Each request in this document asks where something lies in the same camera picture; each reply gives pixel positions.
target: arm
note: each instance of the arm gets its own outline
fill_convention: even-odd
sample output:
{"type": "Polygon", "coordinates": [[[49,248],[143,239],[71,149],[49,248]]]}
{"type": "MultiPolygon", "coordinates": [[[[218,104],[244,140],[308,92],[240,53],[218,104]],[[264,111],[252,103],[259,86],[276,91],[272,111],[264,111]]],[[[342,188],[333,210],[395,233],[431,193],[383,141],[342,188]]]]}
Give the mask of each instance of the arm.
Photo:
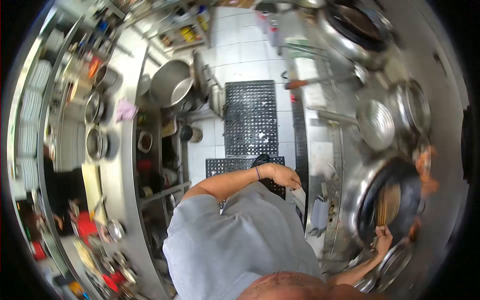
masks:
{"type": "Polygon", "coordinates": [[[250,183],[262,178],[271,178],[277,184],[288,186],[293,189],[300,187],[300,178],[297,173],[289,167],[267,163],[260,165],[257,168],[240,170],[207,178],[189,189],[182,201],[192,196],[207,194],[214,196],[218,202],[222,202],[250,183]]]}
{"type": "Polygon", "coordinates": [[[377,253],[371,259],[361,263],[360,265],[350,269],[348,271],[336,274],[328,279],[328,283],[332,285],[348,284],[353,285],[360,279],[362,279],[368,272],[375,268],[385,257],[392,244],[392,234],[385,226],[385,233],[383,228],[377,227],[375,232],[377,234],[377,253]]]}

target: gray shirt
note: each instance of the gray shirt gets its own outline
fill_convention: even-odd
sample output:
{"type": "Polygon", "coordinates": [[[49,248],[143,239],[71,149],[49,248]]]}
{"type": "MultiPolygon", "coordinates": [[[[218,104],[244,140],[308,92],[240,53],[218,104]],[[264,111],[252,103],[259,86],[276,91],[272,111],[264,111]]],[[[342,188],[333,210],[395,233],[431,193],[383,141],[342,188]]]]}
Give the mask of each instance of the gray shirt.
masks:
{"type": "Polygon", "coordinates": [[[236,299],[256,279],[280,271],[323,279],[299,216],[259,182],[229,197],[222,213],[211,195],[182,201],[163,252],[182,300],[236,299]]]}

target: colander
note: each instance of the colander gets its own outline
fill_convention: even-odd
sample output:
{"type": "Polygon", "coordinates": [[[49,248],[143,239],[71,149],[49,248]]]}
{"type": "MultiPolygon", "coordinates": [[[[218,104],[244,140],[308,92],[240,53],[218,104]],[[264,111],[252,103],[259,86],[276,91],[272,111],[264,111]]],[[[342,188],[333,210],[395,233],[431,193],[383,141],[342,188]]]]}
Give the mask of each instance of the colander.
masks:
{"type": "Polygon", "coordinates": [[[323,119],[357,125],[365,142],[375,151],[388,148],[395,136],[395,125],[387,108],[376,100],[357,107],[356,119],[326,110],[317,110],[323,119]]]}

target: flame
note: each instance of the flame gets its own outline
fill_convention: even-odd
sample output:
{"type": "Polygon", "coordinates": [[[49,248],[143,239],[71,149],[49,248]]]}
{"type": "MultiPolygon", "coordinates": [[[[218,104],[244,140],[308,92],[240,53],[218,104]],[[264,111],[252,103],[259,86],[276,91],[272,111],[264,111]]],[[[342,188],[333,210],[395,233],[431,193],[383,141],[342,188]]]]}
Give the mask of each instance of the flame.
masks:
{"type": "Polygon", "coordinates": [[[432,156],[436,155],[435,147],[428,146],[423,153],[419,155],[419,158],[415,162],[415,167],[420,174],[420,180],[422,182],[421,196],[425,197],[438,190],[438,181],[430,176],[430,168],[428,163],[431,162],[432,156]]]}
{"type": "Polygon", "coordinates": [[[415,219],[413,220],[413,225],[410,227],[408,230],[408,239],[410,242],[414,242],[415,239],[417,238],[417,232],[421,227],[421,222],[420,218],[418,216],[415,216],[415,219]]]}

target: tiled floor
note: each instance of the tiled floor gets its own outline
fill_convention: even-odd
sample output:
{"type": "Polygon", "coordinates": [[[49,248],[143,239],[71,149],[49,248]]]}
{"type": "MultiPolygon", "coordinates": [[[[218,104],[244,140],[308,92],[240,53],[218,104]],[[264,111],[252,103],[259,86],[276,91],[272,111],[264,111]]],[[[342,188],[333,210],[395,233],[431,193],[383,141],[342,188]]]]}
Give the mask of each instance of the tiled floor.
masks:
{"type": "MultiPolygon", "coordinates": [[[[212,47],[199,48],[205,63],[225,86],[226,82],[275,80],[278,120],[278,154],[295,169],[295,134],[290,93],[283,89],[285,61],[255,24],[251,9],[217,7],[213,12],[212,47]]],[[[193,124],[204,133],[198,144],[189,143],[188,160],[192,185],[205,179],[205,160],[225,157],[224,122],[202,120],[193,124]]]]}

